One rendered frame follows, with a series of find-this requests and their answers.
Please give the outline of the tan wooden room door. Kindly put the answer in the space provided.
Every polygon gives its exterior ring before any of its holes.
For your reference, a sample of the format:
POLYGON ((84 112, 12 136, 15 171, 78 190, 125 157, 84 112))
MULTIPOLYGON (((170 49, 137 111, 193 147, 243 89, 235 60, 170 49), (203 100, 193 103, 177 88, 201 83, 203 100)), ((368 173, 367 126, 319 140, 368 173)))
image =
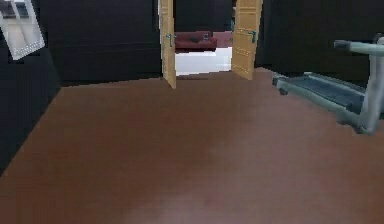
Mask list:
POLYGON ((237 0, 231 70, 237 75, 252 80, 258 41, 263 0, 237 0), (256 42, 251 42, 247 31, 257 31, 256 42))
POLYGON ((169 86, 176 88, 176 69, 175 69, 175 33, 173 0, 158 0, 159 29, 161 42, 161 59, 163 78, 169 86), (173 34, 173 46, 169 47, 167 34, 173 34))

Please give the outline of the dark red sofa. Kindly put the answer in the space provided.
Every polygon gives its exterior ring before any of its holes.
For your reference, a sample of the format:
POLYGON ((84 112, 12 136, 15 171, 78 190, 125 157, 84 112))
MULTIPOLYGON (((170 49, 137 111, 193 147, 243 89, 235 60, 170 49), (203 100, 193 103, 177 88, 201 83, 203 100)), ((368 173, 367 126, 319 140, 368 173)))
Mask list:
POLYGON ((215 51, 217 39, 210 31, 176 32, 175 48, 177 53, 215 51))

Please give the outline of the grey treadmill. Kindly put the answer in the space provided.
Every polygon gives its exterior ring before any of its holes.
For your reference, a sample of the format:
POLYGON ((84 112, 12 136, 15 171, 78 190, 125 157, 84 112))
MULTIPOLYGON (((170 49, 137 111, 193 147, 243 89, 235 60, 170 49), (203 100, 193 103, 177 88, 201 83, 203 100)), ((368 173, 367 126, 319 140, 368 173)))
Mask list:
POLYGON ((372 43, 335 40, 335 49, 369 56, 369 79, 365 88, 314 72, 287 77, 275 74, 272 85, 281 95, 293 93, 334 113, 337 122, 357 134, 372 135, 384 120, 384 34, 372 43))

